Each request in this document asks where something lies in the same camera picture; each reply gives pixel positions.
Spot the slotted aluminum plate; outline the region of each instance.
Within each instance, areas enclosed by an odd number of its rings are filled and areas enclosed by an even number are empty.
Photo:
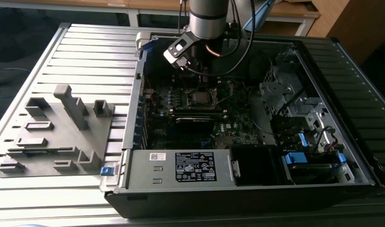
[[[74,93],[83,101],[91,102],[104,99],[116,105],[112,129],[106,152],[106,163],[120,160],[126,121],[128,114],[128,102],[134,84],[135,64],[138,57],[130,53],[135,45],[139,31],[174,33],[175,29],[130,28],[119,26],[71,25],[62,27],[46,49],[26,84],[15,98],[12,105],[0,122],[0,147],[11,146],[3,142],[15,138],[19,130],[12,128],[22,125],[26,116],[24,104],[30,97],[44,97],[48,101],[58,102],[51,92],[56,84],[71,84]],[[352,77],[355,65],[345,57],[344,52],[335,46],[329,39],[307,37],[264,36],[278,39],[296,39],[304,42],[320,67],[327,67],[324,72],[327,79],[335,86],[356,81],[367,90],[372,89],[369,84],[363,84],[357,77]],[[344,75],[333,71],[328,63],[340,62],[339,67],[345,66]],[[337,95],[349,99],[375,96],[371,92],[359,91],[351,86],[351,90],[339,89]],[[381,119],[356,119],[364,128],[369,124],[385,127]],[[369,141],[371,146],[385,146],[376,141]],[[6,149],[0,149],[0,162],[4,159]],[[142,219],[130,220],[122,218],[115,209],[104,199],[99,190],[99,175],[66,176],[66,177],[30,177],[30,178],[0,178],[0,227],[23,224],[40,224],[46,226],[132,226],[166,223],[167,226],[196,226],[204,223],[258,223],[267,221],[286,221],[284,225],[292,224],[295,218],[300,220],[315,218],[347,218],[364,217],[376,213],[385,214],[385,193],[373,198],[359,199],[339,204],[332,208],[308,213],[279,213],[262,216],[235,217],[206,217],[188,219]]]

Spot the table surface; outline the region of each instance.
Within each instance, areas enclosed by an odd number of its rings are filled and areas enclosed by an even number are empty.
[[[179,10],[180,7],[179,0],[8,0],[8,2],[159,10]],[[270,15],[319,18],[320,12],[310,11],[302,3],[282,2],[274,6]]]

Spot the red wire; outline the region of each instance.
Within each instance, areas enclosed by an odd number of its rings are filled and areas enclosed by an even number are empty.
[[[154,103],[154,105],[156,105],[155,100],[154,100],[154,90],[152,90],[152,85],[151,85],[151,81],[150,81],[148,78],[147,78],[147,81],[148,81],[150,89],[151,89],[151,99],[152,99],[152,103]]]

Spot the blue handle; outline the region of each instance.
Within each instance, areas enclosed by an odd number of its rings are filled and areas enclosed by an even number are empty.
[[[263,25],[266,19],[267,19],[267,16],[268,16],[268,13],[271,11],[271,8],[274,6],[274,3],[275,3],[275,0],[267,0],[264,2],[264,4],[260,6],[260,8],[256,10],[256,31],[258,31],[258,28]],[[247,21],[246,25],[243,26],[243,29],[246,31],[250,31],[252,32],[252,21],[254,21],[254,18],[251,17],[251,19]]]

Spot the robotic arm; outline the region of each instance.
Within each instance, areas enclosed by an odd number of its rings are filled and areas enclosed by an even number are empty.
[[[240,19],[248,19],[243,28],[248,31],[256,31],[266,21],[274,3],[275,0],[190,0],[188,28],[164,52],[164,57],[172,66],[203,76],[219,77],[228,75],[247,56],[255,32],[251,34],[246,53],[232,69],[223,74],[210,74],[212,59],[232,54],[239,47],[231,53],[222,55],[219,53],[223,41],[239,37],[239,45],[242,39]],[[239,16],[239,10],[244,12],[242,17]],[[236,13],[239,23],[235,21],[227,23],[228,13]],[[196,67],[200,68],[202,72],[191,68],[195,65],[192,60],[198,61]]]

